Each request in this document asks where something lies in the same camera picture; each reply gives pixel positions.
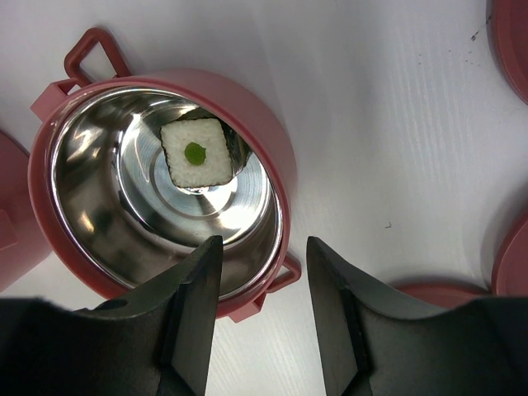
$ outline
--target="white surface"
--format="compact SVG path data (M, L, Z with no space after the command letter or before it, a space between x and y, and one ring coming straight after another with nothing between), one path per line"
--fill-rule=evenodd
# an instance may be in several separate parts
M29 147L39 127L30 104L65 77L81 34L106 26L136 73L222 73L282 119L299 167L292 252L302 257L314 234L385 281L488 282L527 201L528 107L493 62L486 2L133 3L2 0L0 126ZM100 301L54 257L14 294ZM257 316L217 322L207 392L324 394L306 276Z

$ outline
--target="green garnish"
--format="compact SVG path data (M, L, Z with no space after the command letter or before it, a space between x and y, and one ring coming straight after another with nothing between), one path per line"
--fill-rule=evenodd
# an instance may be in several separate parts
M198 143L190 142L185 147L185 158L191 165L201 165L207 158L205 148L201 147Z

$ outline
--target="white rice block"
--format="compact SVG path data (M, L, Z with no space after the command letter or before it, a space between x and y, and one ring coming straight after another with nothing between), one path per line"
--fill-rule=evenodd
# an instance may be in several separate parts
M175 121L162 127L161 137L175 186L218 186L233 178L231 157L218 120ZM192 142L205 148L205 162L201 165L192 165L185 157L185 148Z

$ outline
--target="table surface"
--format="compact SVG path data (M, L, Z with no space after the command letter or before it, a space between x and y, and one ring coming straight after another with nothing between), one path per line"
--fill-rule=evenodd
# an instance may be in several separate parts
M2 0L0 128L29 148L30 104L104 26L135 73L222 73L277 114L298 164L295 255L317 235L383 281L486 286L528 201L528 107L497 68L488 15L481 0ZM109 77L101 59L88 68ZM3 295L101 302L55 255ZM258 315L217 321L207 394L324 394L306 274Z

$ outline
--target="red lid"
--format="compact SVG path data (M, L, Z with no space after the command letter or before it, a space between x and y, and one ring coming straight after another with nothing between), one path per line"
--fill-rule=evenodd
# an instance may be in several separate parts
M51 251L31 208L28 154L0 131L0 291Z
M448 309L456 308L473 299L488 295L488 292L477 287L463 287L443 283L418 283L399 286L397 289L415 299Z
M498 250L492 272L496 295L528 295L528 213L517 220Z
M528 104L528 2L495 0L492 34L497 60L505 77Z

